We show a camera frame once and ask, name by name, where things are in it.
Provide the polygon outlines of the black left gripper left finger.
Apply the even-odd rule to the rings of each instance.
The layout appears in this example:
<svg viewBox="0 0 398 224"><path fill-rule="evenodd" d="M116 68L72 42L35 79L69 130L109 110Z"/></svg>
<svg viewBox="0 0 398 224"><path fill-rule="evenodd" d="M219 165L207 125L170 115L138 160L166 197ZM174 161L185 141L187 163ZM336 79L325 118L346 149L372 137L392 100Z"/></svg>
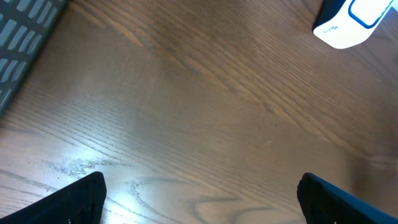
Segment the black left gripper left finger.
<svg viewBox="0 0 398 224"><path fill-rule="evenodd" d="M106 193L104 175L93 172L38 202L1 218L1 223L99 224Z"/></svg>

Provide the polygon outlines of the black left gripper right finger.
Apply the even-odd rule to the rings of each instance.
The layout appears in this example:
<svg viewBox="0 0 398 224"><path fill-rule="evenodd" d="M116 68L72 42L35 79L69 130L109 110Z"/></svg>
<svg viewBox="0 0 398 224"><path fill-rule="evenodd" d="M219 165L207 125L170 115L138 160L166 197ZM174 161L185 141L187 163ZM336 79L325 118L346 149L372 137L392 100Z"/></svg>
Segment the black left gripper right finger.
<svg viewBox="0 0 398 224"><path fill-rule="evenodd" d="M309 172L297 186L297 198L309 224L397 224L396 218Z"/></svg>

